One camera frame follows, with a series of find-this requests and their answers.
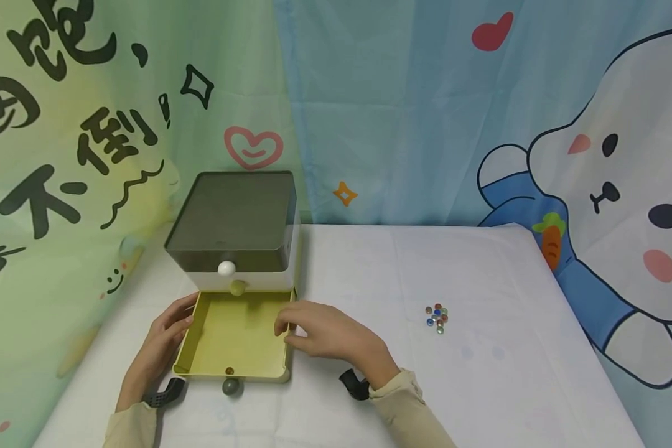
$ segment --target hand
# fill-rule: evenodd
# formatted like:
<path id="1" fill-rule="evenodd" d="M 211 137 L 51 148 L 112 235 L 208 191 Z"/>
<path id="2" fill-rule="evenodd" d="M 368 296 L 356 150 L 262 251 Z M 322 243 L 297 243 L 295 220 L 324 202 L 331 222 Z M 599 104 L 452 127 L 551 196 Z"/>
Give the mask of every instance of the hand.
<path id="1" fill-rule="evenodd" d="M 142 401 L 153 382 L 165 371 L 194 318 L 198 293 L 182 297 L 152 322 L 142 348 L 124 376 L 115 412 Z"/>
<path id="2" fill-rule="evenodd" d="M 298 325 L 307 336 L 288 335 L 284 342 L 312 357 L 346 360 L 378 390 L 400 369 L 379 336 L 335 307 L 316 302 L 291 302 L 276 316 L 274 335 Z"/>

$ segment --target wrist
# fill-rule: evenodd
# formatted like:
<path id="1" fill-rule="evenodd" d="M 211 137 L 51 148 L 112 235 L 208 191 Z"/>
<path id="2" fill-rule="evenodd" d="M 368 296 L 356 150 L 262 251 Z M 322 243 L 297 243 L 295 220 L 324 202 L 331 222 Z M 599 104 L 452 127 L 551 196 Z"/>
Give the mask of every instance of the wrist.
<path id="1" fill-rule="evenodd" d="M 391 381 L 401 369 L 393 360 L 388 347 L 382 339 L 376 336 L 377 341 L 368 350 L 356 355 L 351 364 L 358 368 L 368 380 L 373 390 L 379 390 Z"/>
<path id="2" fill-rule="evenodd" d="M 148 386 L 144 378 L 128 372 L 122 382 L 122 388 L 119 391 L 119 398 L 114 411 L 125 411 L 132 407 L 132 405 L 141 402 L 142 397 L 147 393 Z"/>

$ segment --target white tablecloth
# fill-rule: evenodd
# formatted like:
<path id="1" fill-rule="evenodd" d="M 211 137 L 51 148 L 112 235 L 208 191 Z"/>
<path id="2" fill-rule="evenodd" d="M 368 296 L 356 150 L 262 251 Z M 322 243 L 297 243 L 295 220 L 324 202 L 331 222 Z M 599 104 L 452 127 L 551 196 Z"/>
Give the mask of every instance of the white tablecloth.
<path id="1" fill-rule="evenodd" d="M 149 324 L 194 285 L 157 236 L 124 285 L 35 447 L 100 447 L 120 382 Z M 523 228 L 304 226 L 301 300 L 369 326 L 416 372 L 460 448 L 642 447 L 533 237 Z M 445 334 L 426 306 L 449 310 Z M 190 381 L 161 447 L 392 447 L 349 366 L 298 353 L 284 385 Z"/>

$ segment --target box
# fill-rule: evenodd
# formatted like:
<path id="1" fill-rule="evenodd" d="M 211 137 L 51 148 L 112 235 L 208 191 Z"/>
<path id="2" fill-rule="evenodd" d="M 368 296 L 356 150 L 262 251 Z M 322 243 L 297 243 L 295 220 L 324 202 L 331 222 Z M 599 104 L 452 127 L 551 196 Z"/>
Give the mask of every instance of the box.
<path id="1" fill-rule="evenodd" d="M 196 177 L 165 243 L 200 291 L 175 374 L 288 381 L 274 320 L 296 300 L 300 228 L 287 171 Z"/>

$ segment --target bunny nose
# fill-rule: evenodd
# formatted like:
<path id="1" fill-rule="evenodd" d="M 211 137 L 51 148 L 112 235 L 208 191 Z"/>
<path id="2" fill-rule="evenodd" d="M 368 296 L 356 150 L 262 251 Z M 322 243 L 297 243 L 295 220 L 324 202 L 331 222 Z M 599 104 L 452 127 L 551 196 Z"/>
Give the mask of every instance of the bunny nose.
<path id="1" fill-rule="evenodd" d="M 611 182 L 603 184 L 603 198 L 615 202 L 620 200 L 620 191 Z"/>

